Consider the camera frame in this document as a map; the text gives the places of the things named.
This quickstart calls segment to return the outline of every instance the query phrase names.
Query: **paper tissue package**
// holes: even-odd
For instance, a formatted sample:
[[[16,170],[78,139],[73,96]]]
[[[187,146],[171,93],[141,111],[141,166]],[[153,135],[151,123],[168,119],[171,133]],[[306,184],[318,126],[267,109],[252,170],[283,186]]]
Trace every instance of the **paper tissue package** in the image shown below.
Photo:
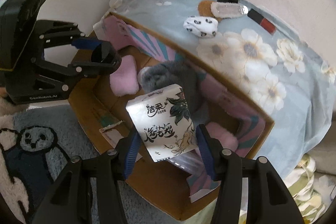
[[[197,148],[194,125],[179,85],[136,97],[128,101],[126,110],[155,162]]]

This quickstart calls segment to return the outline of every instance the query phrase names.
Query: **pink cushion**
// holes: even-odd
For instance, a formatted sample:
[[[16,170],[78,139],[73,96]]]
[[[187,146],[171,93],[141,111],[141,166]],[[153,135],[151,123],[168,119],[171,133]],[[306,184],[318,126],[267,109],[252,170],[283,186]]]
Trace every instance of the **pink cushion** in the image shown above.
[[[210,122],[206,126],[211,138],[218,139],[223,148],[228,148],[232,151],[236,151],[238,148],[238,139],[225,128],[221,127],[216,122]],[[196,153],[200,156],[199,149],[195,149]]]
[[[120,67],[110,75],[110,87],[117,97],[139,91],[137,65],[132,55],[124,56]]]

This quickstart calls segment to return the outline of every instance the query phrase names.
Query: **white sock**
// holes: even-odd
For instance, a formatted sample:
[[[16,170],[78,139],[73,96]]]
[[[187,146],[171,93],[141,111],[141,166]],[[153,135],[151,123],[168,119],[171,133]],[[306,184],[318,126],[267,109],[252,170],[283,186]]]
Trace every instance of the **white sock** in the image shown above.
[[[212,17],[188,17],[183,23],[183,27],[202,38],[211,38],[216,36],[218,21]]]

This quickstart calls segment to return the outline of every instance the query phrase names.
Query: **fluffy rug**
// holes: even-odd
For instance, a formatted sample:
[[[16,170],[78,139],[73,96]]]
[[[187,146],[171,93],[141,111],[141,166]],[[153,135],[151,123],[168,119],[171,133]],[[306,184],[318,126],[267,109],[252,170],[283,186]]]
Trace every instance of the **fluffy rug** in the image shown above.
[[[6,101],[0,98],[0,108]],[[21,111],[6,106],[2,114]],[[31,223],[49,186],[69,158],[98,155],[70,106],[54,106],[0,117],[0,193],[22,223]],[[178,221],[150,205],[125,182],[119,182],[130,224],[175,224]],[[96,187],[92,223],[98,224]]]

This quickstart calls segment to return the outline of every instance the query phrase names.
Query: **floral bedsheet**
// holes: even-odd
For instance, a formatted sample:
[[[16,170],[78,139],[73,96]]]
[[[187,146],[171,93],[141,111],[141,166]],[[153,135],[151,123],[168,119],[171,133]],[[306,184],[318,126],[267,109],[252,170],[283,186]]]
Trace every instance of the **floral bedsheet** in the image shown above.
[[[198,38],[183,28],[201,0],[118,0],[117,13],[175,41],[253,99],[275,121],[259,150],[286,177],[331,125],[335,70],[281,20],[241,0],[271,21],[271,35],[247,16],[225,19],[216,37]]]

